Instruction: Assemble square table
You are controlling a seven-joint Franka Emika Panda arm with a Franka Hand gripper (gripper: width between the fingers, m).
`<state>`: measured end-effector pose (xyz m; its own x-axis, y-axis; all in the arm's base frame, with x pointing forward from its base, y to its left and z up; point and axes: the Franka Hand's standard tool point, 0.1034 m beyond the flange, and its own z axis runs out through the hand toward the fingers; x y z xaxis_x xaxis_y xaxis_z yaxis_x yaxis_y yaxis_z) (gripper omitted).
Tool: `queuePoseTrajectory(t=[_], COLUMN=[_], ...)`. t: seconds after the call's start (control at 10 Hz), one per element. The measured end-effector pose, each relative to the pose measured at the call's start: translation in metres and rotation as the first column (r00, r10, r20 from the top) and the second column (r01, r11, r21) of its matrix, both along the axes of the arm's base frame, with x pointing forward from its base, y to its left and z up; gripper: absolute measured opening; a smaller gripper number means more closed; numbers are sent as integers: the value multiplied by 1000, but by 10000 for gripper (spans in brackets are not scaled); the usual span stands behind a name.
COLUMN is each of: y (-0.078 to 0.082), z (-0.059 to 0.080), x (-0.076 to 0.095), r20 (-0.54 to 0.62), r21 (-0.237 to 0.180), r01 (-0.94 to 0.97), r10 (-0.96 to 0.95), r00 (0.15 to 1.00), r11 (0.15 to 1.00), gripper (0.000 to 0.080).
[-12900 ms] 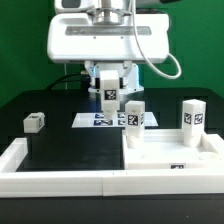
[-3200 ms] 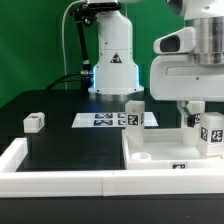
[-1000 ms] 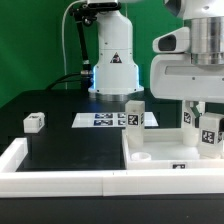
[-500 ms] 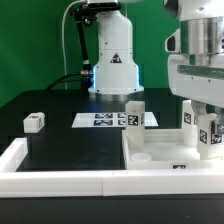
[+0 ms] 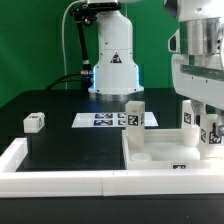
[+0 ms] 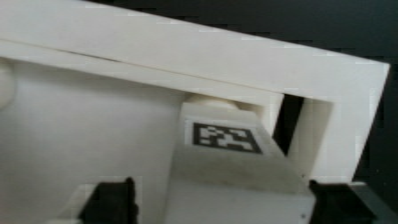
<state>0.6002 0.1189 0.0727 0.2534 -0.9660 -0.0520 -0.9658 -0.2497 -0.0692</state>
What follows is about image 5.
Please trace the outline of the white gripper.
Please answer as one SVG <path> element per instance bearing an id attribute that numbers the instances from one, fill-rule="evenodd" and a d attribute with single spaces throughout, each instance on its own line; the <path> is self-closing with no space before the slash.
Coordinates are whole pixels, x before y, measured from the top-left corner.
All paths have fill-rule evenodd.
<path id="1" fill-rule="evenodd" d="M 224 71 L 220 57 L 209 57 L 206 67 L 193 67 L 185 56 L 174 54 L 171 64 L 175 91 L 197 100 L 193 102 L 195 123 L 200 125 L 201 116 L 206 114 L 205 104 L 218 108 L 216 134 L 224 136 Z"/>

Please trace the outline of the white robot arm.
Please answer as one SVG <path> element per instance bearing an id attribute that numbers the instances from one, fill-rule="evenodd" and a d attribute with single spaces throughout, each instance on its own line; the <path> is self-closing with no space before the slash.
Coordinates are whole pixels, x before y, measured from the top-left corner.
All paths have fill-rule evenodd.
<path id="1" fill-rule="evenodd" d="M 87 0 L 99 23 L 99 61 L 94 67 L 94 95 L 127 95 L 143 88 L 133 61 L 132 24 L 119 12 L 131 0 Z M 178 21 L 168 40 L 175 91 L 192 100 L 196 121 L 206 105 L 218 115 L 212 126 L 224 136 L 224 0 L 163 0 Z"/>

